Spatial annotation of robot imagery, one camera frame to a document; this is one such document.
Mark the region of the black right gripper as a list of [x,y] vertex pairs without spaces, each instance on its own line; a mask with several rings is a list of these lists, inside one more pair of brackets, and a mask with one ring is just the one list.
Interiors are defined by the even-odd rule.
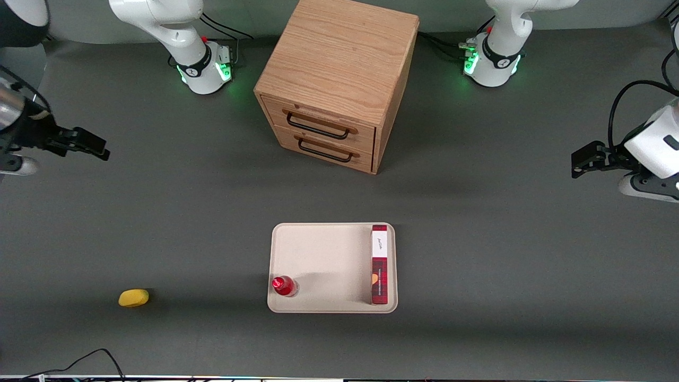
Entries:
[[105,145],[106,140],[83,128],[75,127],[73,131],[61,128],[48,112],[28,116],[24,127],[24,147],[48,151],[60,157],[65,157],[68,152],[80,151],[107,161],[111,152]]

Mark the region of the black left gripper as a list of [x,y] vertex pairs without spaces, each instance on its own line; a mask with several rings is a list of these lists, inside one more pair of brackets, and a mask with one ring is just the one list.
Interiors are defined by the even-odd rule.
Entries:
[[592,141],[583,151],[571,154],[571,177],[577,179],[591,171],[626,170],[638,172],[640,163],[623,145],[606,147],[601,141]]

